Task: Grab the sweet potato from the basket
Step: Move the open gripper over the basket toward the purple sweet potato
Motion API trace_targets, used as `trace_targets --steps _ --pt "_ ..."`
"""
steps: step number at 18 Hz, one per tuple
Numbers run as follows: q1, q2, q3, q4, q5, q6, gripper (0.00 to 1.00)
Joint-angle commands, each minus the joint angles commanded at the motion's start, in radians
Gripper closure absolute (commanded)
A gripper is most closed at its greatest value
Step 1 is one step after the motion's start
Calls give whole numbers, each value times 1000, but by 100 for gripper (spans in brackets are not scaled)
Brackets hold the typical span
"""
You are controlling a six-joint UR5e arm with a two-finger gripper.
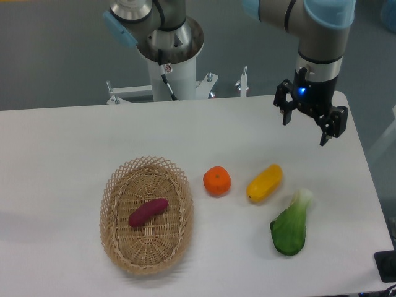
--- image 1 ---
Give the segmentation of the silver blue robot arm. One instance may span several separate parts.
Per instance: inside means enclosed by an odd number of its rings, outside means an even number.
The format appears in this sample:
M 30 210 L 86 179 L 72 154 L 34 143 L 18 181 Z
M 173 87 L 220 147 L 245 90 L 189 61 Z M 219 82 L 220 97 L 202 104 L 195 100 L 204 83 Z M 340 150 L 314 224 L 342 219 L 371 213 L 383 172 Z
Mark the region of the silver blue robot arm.
M 348 109 L 334 106 L 340 66 L 355 16 L 354 1 L 244 1 L 252 18 L 298 37 L 293 80 L 277 86 L 274 105 L 288 124 L 294 110 L 312 118 L 321 145 L 346 129 Z M 146 59 L 155 101 L 198 98 L 196 57 L 204 45 L 201 26 L 184 1 L 110 1 L 103 20 L 118 42 Z

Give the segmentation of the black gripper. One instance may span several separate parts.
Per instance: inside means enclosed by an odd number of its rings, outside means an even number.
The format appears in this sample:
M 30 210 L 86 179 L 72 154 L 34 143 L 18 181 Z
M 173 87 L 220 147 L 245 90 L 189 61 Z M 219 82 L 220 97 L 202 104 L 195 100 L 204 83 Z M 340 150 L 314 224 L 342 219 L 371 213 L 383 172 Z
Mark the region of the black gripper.
M 307 80 L 306 67 L 295 73 L 293 84 L 285 79 L 276 89 L 274 106 L 283 115 L 282 124 L 286 126 L 291 121 L 292 112 L 298 109 L 307 115 L 317 118 L 316 124 L 322 131 L 320 146 L 324 146 L 329 139 L 340 137 L 346 130 L 348 108 L 346 106 L 332 106 L 332 97 L 338 77 L 323 82 Z M 287 95 L 292 94 L 290 101 Z

